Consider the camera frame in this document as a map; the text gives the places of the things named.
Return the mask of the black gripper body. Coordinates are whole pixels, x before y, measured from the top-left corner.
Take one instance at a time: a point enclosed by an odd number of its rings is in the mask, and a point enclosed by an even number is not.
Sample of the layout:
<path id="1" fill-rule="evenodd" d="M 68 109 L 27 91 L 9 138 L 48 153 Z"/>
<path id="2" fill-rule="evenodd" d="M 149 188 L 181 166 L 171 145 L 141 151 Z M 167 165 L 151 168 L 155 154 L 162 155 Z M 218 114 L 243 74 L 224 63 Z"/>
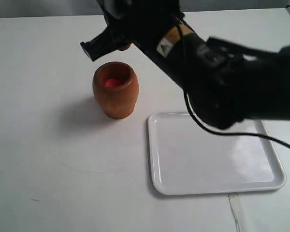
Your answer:
<path id="1" fill-rule="evenodd" d="M 203 39 L 184 21 L 177 0 L 100 0 L 107 26 L 133 43 L 174 82 L 191 82 L 208 74 Z M 172 45 L 163 37 L 174 26 L 184 24 L 193 33 Z"/>

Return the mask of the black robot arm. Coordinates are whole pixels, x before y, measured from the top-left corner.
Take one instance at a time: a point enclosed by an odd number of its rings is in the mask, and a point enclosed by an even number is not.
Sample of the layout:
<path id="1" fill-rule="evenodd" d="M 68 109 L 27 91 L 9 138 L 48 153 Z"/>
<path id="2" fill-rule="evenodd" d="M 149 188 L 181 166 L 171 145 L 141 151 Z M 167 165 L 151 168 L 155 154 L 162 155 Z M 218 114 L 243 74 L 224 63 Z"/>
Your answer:
<path id="1" fill-rule="evenodd" d="M 81 47 L 91 60 L 134 44 L 188 96 L 200 120 L 227 129 L 245 119 L 290 120 L 290 45 L 278 52 L 209 37 L 177 0 L 101 0 L 106 29 Z"/>

